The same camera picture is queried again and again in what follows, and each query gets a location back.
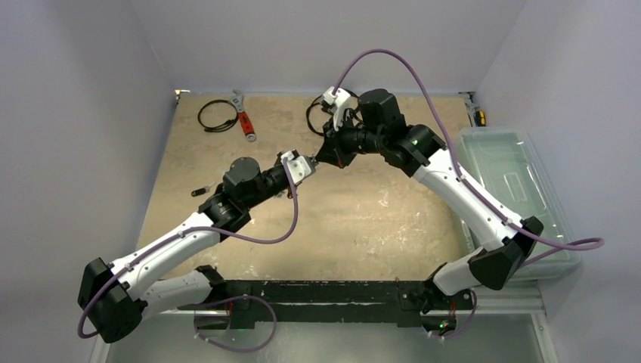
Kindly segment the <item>clear plastic storage bin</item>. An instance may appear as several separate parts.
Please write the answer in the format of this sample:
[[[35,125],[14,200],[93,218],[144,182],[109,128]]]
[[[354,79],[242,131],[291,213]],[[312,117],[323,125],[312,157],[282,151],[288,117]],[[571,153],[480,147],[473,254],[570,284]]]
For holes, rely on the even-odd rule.
[[[575,240],[566,225],[542,162],[524,129],[467,128],[455,141],[461,166],[500,202],[522,217],[536,216],[543,223],[542,237],[557,243]],[[466,223],[452,212],[463,255],[480,244]],[[579,252],[562,250],[520,268],[514,281],[558,278],[581,262]]]

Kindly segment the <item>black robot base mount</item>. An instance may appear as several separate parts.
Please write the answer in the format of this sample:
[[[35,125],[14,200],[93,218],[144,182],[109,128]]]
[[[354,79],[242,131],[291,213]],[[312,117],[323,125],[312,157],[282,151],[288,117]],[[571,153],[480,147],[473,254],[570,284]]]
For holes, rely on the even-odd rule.
[[[226,310],[235,330],[276,321],[394,324],[447,334],[456,314],[475,306],[469,290],[442,296],[425,281],[225,280],[209,265],[196,270],[212,288],[206,307]]]

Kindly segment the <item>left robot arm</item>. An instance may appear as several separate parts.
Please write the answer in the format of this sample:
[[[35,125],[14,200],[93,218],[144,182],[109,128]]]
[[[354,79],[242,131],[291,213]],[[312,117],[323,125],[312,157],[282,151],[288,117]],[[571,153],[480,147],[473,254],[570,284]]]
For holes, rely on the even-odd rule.
[[[78,337],[99,336],[114,343],[143,320],[171,308],[201,303],[206,309],[217,309],[225,301],[225,289],[217,284],[214,268],[168,280],[163,275],[229,237],[261,245],[286,240],[299,219],[296,188],[314,172],[313,162],[295,150],[278,154],[274,166],[265,171],[253,158],[241,157],[232,163],[214,194],[170,232],[112,262],[102,258],[89,262],[77,299],[82,309],[76,325]],[[240,234],[253,207],[285,191],[293,198],[293,220],[282,236],[261,239]]]

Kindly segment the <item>red handled adjustable wrench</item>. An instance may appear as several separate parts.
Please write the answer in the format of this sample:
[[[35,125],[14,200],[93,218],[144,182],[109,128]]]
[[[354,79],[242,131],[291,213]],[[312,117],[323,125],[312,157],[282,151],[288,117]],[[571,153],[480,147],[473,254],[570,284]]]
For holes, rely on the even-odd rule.
[[[230,103],[232,106],[234,106],[237,112],[238,120],[241,124],[241,128],[243,130],[243,134],[246,137],[246,140],[248,142],[254,142],[256,140],[255,131],[251,120],[243,106],[243,99],[244,94],[239,90],[234,90],[234,96],[230,99]]]

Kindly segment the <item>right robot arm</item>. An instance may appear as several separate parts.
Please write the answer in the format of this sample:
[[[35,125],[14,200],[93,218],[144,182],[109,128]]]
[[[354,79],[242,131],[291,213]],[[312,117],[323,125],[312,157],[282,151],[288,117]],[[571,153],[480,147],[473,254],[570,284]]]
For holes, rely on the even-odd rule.
[[[531,255],[543,231],[539,218],[525,218],[485,190],[459,163],[436,133],[408,125],[397,98],[383,88],[363,93],[355,109],[346,90],[329,88],[321,105],[332,114],[315,158],[347,167],[358,154],[379,154],[436,193],[469,226],[480,246],[439,267],[426,281],[426,302],[436,308],[471,287],[501,290]]]

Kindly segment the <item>yellow black clamp tool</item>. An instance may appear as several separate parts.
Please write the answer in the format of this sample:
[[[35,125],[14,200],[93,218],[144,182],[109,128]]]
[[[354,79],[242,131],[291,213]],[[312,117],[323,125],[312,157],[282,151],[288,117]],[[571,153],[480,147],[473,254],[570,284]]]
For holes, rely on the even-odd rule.
[[[459,92],[458,95],[463,99],[471,127],[485,127],[485,113],[475,102],[475,92]]]

